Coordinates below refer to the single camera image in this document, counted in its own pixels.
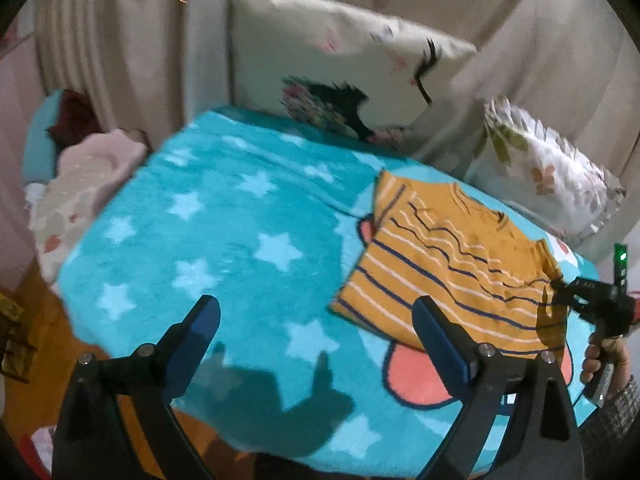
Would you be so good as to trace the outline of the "person's right hand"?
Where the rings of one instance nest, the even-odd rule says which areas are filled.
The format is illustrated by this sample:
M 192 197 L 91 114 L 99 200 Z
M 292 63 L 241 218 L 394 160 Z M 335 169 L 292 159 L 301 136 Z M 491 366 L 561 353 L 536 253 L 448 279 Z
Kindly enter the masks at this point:
M 606 352 L 614 364 L 614 374 L 606 394 L 606 400 L 613 400 L 624 390 L 632 375 L 631 357 L 627 349 L 626 339 L 622 337 L 602 339 L 596 333 L 589 338 L 589 346 L 582 361 L 580 381 L 588 385 L 601 368 L 599 356 Z

